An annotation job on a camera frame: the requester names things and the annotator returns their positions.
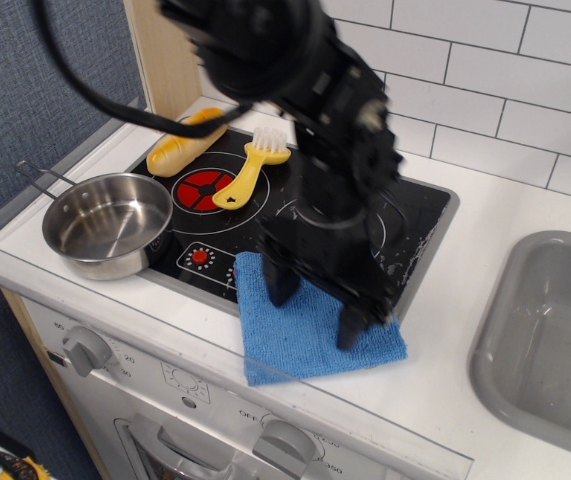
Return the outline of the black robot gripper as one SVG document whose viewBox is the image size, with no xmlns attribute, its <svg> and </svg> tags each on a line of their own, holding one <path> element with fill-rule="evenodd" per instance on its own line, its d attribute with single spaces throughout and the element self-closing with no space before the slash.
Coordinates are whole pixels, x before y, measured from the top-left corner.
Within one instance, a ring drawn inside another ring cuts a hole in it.
<svg viewBox="0 0 571 480">
<path fill-rule="evenodd" d="M 258 221 L 258 248 L 270 302 L 283 306 L 307 280 L 339 299 L 337 347 L 352 349 L 377 324 L 392 321 L 398 293 L 374 259 L 368 211 L 327 217 L 306 206 Z"/>
</svg>

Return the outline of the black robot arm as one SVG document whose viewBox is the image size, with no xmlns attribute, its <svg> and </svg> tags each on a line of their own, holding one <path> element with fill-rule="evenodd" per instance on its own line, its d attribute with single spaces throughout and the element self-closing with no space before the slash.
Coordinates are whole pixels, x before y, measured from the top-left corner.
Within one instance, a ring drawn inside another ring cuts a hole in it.
<svg viewBox="0 0 571 480">
<path fill-rule="evenodd" d="M 337 345 L 385 324 L 398 295 L 371 252 L 369 217 L 390 200 L 401 155 L 383 83 L 343 43 L 316 1 L 163 1 L 195 44 L 212 84 L 241 103 L 269 102 L 294 122 L 305 160 L 293 218 L 262 221 L 270 301 L 307 280 L 343 305 Z"/>
</svg>

